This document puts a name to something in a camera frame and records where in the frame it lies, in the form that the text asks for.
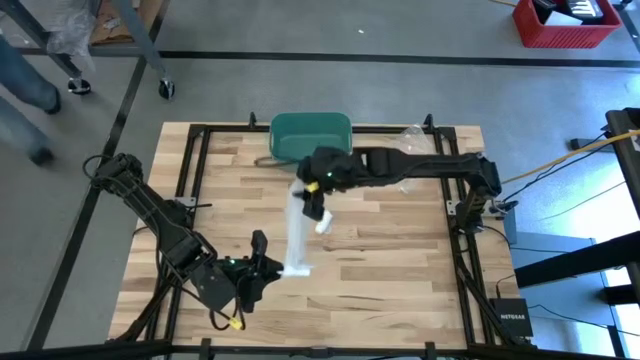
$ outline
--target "shoe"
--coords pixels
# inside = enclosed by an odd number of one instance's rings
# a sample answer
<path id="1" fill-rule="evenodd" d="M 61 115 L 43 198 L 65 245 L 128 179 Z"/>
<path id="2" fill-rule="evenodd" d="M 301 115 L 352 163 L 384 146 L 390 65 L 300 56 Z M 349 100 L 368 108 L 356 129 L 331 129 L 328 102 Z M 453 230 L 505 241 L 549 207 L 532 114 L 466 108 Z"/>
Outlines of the shoe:
<path id="1" fill-rule="evenodd" d="M 34 153 L 29 154 L 29 160 L 37 166 L 44 166 L 52 163 L 55 157 L 49 148 L 41 147 Z"/>
<path id="2" fill-rule="evenodd" d="M 46 112 L 49 115 L 54 115 L 59 113 L 61 108 L 62 108 L 62 103 L 60 101 L 60 92 L 58 91 L 58 89 L 56 89 L 56 104 L 53 106 L 51 110 L 45 110 L 44 112 Z"/>

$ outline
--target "robotic arm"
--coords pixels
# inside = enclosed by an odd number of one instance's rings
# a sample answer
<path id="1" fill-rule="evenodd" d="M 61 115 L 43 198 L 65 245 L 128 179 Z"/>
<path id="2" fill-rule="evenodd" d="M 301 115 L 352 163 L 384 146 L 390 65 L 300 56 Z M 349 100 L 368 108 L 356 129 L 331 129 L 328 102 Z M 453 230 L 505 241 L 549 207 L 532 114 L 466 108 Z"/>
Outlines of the robotic arm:
<path id="1" fill-rule="evenodd" d="M 133 155 L 118 154 L 109 159 L 96 170 L 91 183 L 122 198 L 156 235 L 158 250 L 170 269 L 163 282 L 182 286 L 191 281 L 210 310 L 220 312 L 231 300 L 238 299 L 242 311 L 253 312 L 264 288 L 280 278 L 282 264 L 265 255 L 267 238 L 260 230 L 253 232 L 251 257 L 219 259 L 215 248 L 191 230 L 191 209 L 178 201 L 164 200 L 145 184 L 140 161 Z"/>
<path id="2" fill-rule="evenodd" d="M 305 202 L 303 214 L 316 221 L 325 216 L 324 194 L 334 191 L 386 186 L 405 178 L 463 178 L 470 190 L 456 205 L 456 227 L 468 233 L 480 231 L 485 203 L 502 191 L 495 163 L 480 153 L 409 155 L 395 148 L 361 147 L 348 154 L 318 147 L 300 162 L 296 175 L 307 184 L 296 194 Z"/>

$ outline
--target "jeans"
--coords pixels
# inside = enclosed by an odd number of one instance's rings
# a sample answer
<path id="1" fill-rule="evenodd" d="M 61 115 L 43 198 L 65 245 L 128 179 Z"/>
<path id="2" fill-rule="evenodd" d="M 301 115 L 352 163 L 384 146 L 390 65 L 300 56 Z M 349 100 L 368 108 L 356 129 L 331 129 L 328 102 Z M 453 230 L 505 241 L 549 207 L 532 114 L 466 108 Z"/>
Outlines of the jeans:
<path id="1" fill-rule="evenodd" d="M 56 106 L 56 87 L 45 80 L 0 35 L 0 84 L 21 101 L 42 110 Z M 8 101 L 0 97 L 0 140 L 33 154 L 48 145 L 48 138 Z"/>

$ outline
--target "gray floor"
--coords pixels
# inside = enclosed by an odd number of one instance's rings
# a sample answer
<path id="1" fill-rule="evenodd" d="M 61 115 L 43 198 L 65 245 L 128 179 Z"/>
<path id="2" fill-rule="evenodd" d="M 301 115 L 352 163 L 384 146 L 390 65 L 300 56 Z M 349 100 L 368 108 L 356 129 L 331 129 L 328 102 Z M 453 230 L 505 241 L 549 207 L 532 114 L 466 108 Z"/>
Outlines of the gray floor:
<path id="1" fill-rule="evenodd" d="M 594 50 L 526 49 L 514 32 L 510 11 L 478 0 L 173 1 L 157 44 L 171 50 L 640 57 L 624 29 Z M 638 12 L 632 16 L 640 19 Z M 9 34 L 10 21 L 0 20 L 0 27 Z M 50 60 L 29 61 L 61 88 L 66 86 L 65 76 Z M 12 170 L 0 177 L 0 195 L 10 204 L 7 208 L 15 209 L 0 220 L 5 234 L 0 270 L 10 274 L 0 295 L 0 351 L 24 346 L 87 189 L 80 163 L 104 145 L 135 65 L 126 58 L 94 61 L 98 72 L 87 78 L 95 93 L 85 98 L 65 94 L 64 111 L 52 119 L 8 96 L 51 135 L 61 160 L 47 171 L 10 149 L 0 152 L 0 164 Z M 488 156 L 508 178 L 566 154 L 569 138 L 597 136 L 606 111 L 640 106 L 640 72 L 635 70 L 248 60 L 167 60 L 166 65 L 177 85 L 175 100 L 158 97 L 157 78 L 147 69 L 118 147 L 138 156 L 146 172 L 164 121 L 246 122 L 250 111 L 269 121 L 281 112 L 339 111 L 354 123 L 406 124 L 430 112 L 437 124 L 481 125 Z M 615 157 L 596 154 L 519 196 L 518 230 L 610 237 L 602 223 L 581 222 L 573 212 L 540 219 L 620 179 Z M 509 184 L 504 193 L 521 185 Z M 618 212 L 629 210 L 600 207 L 589 215 Z M 104 340 L 135 221 L 121 201 L 100 198 L 47 346 Z M 541 347 L 611 352 L 600 329 L 538 320 L 534 328 Z M 579 341 L 576 334 L 604 338 L 604 345 Z"/>

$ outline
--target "cardboard box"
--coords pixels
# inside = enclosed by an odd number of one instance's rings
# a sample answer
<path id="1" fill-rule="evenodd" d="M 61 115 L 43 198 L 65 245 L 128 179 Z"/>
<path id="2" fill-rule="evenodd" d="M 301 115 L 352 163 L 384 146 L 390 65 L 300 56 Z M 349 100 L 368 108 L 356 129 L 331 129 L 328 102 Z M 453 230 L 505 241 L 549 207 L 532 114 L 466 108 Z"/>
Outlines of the cardboard box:
<path id="1" fill-rule="evenodd" d="M 148 32 L 160 11 L 162 0 L 133 0 L 132 6 L 135 8 L 136 5 L 139 5 L 136 12 Z M 90 42 L 91 45 L 133 42 L 129 30 L 110 0 L 102 0 Z"/>

